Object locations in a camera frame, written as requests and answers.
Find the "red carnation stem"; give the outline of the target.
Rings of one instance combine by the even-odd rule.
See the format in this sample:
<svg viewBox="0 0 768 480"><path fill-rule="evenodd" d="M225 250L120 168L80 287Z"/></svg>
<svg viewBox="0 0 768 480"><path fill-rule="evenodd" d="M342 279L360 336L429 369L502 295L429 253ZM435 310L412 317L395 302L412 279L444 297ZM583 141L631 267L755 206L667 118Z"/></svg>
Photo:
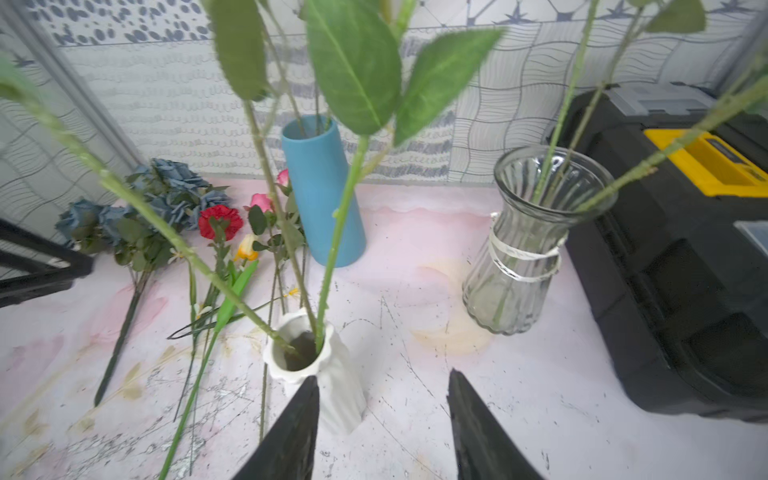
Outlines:
<svg viewBox="0 0 768 480"><path fill-rule="evenodd" d="M214 251L215 273L222 279L227 280L230 277L231 265L231 247L229 242L234 238L238 231L243 227L244 222L239 212L231 207L217 205L203 210L198 219L198 229L200 235L209 240L208 246ZM219 296L219 289L215 285L210 285L207 293L201 301L197 299L198 288L194 267L188 263L189 271L189 301L190 301L190 323L187 327L187 334L192 337L192 350L190 362L181 395L179 397L174 419L177 419L181 403L184 400L193 371L193 365L197 356L198 338L204 327L210 322L214 307Z"/></svg>

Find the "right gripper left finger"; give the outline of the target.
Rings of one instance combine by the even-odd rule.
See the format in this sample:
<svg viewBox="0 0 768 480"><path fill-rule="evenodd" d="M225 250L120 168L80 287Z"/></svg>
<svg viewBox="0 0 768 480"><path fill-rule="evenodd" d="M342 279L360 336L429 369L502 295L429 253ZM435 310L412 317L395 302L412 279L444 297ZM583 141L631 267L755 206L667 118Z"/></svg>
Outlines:
<svg viewBox="0 0 768 480"><path fill-rule="evenodd" d="M319 413L318 382L309 376L233 479L311 479Z"/></svg>

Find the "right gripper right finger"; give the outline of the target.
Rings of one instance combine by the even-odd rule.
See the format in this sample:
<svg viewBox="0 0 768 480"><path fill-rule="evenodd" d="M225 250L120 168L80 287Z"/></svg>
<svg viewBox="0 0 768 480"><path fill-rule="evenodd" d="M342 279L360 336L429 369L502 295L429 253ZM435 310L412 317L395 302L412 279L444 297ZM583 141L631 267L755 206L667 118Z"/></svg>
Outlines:
<svg viewBox="0 0 768 480"><path fill-rule="evenodd" d="M459 480L543 479L456 369L449 375L447 401Z"/></svg>

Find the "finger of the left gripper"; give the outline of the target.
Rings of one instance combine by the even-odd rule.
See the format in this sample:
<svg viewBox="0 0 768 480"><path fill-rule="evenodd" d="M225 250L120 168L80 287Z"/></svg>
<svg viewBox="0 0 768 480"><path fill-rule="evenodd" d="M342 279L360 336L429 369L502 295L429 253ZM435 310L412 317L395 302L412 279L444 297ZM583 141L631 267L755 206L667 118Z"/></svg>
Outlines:
<svg viewBox="0 0 768 480"><path fill-rule="evenodd" d="M65 266L53 266L1 249L1 266L21 272L20 276L1 281L2 308L68 290L77 279L93 271L94 260L90 256L70 250L6 220L1 220L1 240L65 263Z"/></svg>

